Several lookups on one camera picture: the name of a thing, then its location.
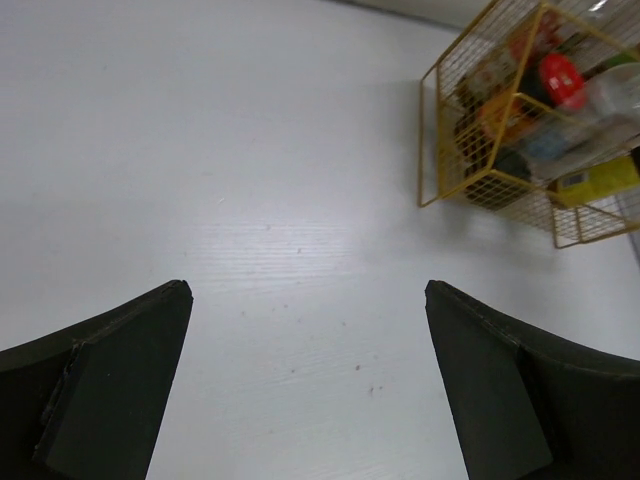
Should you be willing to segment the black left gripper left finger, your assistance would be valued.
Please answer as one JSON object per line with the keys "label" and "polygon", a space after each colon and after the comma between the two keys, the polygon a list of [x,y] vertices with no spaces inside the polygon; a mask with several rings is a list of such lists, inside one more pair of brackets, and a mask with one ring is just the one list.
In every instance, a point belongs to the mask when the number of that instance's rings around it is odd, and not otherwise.
{"label": "black left gripper left finger", "polygon": [[2,478],[145,478],[192,305],[172,280],[2,351]]}

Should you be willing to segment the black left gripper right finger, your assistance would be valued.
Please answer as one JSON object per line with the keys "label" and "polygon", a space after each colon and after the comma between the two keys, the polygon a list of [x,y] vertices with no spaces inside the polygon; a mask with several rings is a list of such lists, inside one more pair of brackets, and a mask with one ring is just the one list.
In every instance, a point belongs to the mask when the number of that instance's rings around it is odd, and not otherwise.
{"label": "black left gripper right finger", "polygon": [[638,361],[554,335],[443,281],[430,281],[425,296],[469,478],[638,478]]}

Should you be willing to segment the small yellow label bottle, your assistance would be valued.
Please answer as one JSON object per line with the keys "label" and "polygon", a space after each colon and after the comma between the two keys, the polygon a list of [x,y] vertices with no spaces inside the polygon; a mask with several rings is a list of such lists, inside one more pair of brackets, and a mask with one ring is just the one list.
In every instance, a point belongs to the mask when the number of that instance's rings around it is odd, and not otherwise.
{"label": "small yellow label bottle", "polygon": [[547,191],[559,208],[574,208],[639,186],[639,157],[631,153],[553,180]]}

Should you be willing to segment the clear gold spout oil bottle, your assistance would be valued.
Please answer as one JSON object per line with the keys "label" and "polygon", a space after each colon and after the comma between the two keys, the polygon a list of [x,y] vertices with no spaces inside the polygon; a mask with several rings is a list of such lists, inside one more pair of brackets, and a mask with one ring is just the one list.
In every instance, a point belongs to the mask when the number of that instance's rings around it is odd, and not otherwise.
{"label": "clear gold spout oil bottle", "polygon": [[553,110],[532,129],[562,128],[570,148],[559,160],[535,162],[518,150],[519,140],[507,143],[527,161],[534,178],[552,180],[639,146],[639,64],[623,63],[595,75],[586,82],[585,92],[587,104],[581,111]]}

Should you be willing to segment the red lid chili sauce jar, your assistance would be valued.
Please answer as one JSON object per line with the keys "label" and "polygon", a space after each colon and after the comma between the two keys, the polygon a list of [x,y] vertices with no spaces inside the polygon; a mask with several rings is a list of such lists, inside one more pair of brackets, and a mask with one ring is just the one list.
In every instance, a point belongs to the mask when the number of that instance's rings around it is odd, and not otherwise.
{"label": "red lid chili sauce jar", "polygon": [[527,67],[512,83],[480,108],[478,120],[490,140],[517,142],[553,110],[577,113],[587,104],[586,82],[565,55],[550,53]]}

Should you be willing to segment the silver lid salt shaker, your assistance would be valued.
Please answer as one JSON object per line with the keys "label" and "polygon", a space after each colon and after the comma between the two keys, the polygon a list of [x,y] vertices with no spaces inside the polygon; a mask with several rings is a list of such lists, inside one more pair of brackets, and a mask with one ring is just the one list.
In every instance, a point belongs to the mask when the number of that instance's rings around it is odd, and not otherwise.
{"label": "silver lid salt shaker", "polygon": [[561,127],[542,126],[521,138],[518,150],[535,162],[559,160],[570,148],[570,139]]}

